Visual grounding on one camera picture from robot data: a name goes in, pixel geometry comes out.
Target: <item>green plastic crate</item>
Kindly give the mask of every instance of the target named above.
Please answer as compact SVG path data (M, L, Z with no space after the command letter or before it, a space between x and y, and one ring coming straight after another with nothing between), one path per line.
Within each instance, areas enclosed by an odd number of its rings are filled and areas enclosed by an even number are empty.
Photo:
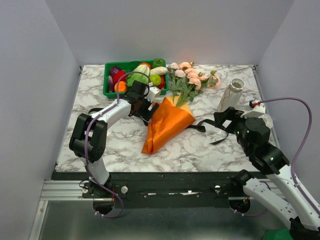
M148 63L152 65L153 60L142 60L142 61L119 61L119 62L109 62L105 64L104 67L104 83L103 83L103 95L106 95L108 99L115 99L117 97L116 92L108 92L108 77L109 71L112 67L119 67L126 73L132 72L140 63ZM161 89L160 95L166 95L169 90L168 76L164 75L165 80L165 88Z

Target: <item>gray panel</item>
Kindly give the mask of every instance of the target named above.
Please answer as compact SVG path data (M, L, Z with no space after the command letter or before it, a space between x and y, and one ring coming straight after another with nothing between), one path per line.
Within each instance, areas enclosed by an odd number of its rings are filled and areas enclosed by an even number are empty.
M297 161L297 174L320 201L320 1L296 0L258 65L264 98L305 100L313 120ZM296 101L267 103L280 146L293 159L308 125L306 108Z
M264 209L254 202L252 212ZM92 202L50 202L41 240L258 240L285 228L272 214L241 217L228 208L127 209L117 219L94 215Z
M44 0L0 3L0 239L29 238L78 84Z
M294 0L46 0L83 65L257 64Z

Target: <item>cabbage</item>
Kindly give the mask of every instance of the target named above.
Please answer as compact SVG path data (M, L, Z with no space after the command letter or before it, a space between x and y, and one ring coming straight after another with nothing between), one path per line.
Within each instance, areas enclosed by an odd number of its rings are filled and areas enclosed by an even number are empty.
M149 76L150 68L147 65L142 64L137 66L135 70L133 70L133 72L140 72ZM134 81L138 81L148 85L149 79L145 75L142 75L140 73L131 73L130 75L128 75L128 77L126 78L126 85L128 87L131 87Z

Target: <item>marble pattern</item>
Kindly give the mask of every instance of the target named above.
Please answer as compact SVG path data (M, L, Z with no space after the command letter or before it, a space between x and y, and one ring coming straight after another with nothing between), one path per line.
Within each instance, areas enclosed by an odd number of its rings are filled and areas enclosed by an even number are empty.
M245 81L238 109L249 110L250 100L261 99L253 71L248 65L197 65L194 68L207 75L216 70L216 75L221 78L217 89L205 88L204 92L189 104L196 119L195 123L203 119L214 119L213 113L223 92L234 78ZM104 108L113 102L103 95L104 70L104 65L85 65L83 68L58 158L58 172L85 171L82 160L69 149L69 141L78 115L87 113L92 108ZM205 127L206 132L186 129L158 152L149 155L141 153L147 137L147 127L137 117L125 117L107 133L104 164L110 172L256 171L233 134L218 145L210 145L223 138L225 133L208 124Z

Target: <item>orange paper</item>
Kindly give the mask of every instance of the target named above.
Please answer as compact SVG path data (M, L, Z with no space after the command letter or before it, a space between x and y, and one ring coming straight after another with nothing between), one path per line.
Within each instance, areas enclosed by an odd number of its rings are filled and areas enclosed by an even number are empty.
M154 154L196 120L186 103L175 107L171 96L165 97L159 105L148 124L148 135L142 149L145 154Z

